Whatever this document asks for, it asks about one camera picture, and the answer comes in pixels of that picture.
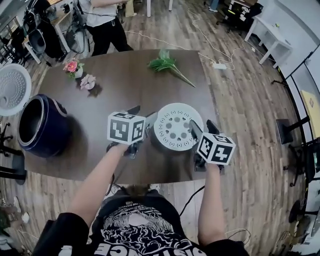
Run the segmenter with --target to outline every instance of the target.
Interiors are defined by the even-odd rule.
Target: white round lid
[[[190,120],[194,120],[204,129],[203,120],[193,107],[184,103],[168,104],[158,112],[153,126],[155,135],[160,143],[170,150],[189,150],[196,143],[189,129]]]
[[[19,64],[8,64],[0,69],[0,116],[17,114],[24,108],[31,94],[31,78]]]

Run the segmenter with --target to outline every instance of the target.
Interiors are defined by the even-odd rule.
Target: person's hand
[[[219,169],[219,166],[218,165],[216,165],[215,163],[208,163],[207,164],[207,170],[209,171],[209,172],[212,172],[212,173],[220,173],[220,169]]]
[[[129,146],[130,145],[119,143],[118,145],[116,145],[114,147],[117,148],[117,150],[119,150],[122,154],[124,154]]]

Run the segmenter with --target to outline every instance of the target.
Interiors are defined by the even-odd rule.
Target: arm
[[[208,164],[198,219],[198,240],[203,246],[225,239],[224,209],[220,192],[220,170]]]
[[[113,146],[85,179],[73,198],[69,213],[80,216],[88,227],[91,226],[104,199],[118,162],[128,145]]]
[[[91,4],[94,8],[107,7],[116,4],[125,4],[128,0],[91,0]]]

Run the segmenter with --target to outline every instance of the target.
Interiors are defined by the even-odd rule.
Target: graphic print shirt
[[[73,213],[49,221],[34,249],[35,256],[248,256],[232,240],[199,246],[183,232],[176,209],[161,197],[114,199],[103,206],[89,228]]]

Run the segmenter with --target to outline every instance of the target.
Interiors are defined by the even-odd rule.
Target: white shirt
[[[87,15],[86,24],[90,27],[97,27],[114,20],[117,16],[117,5],[112,4],[106,7],[93,7],[91,0],[78,0],[82,10]]]

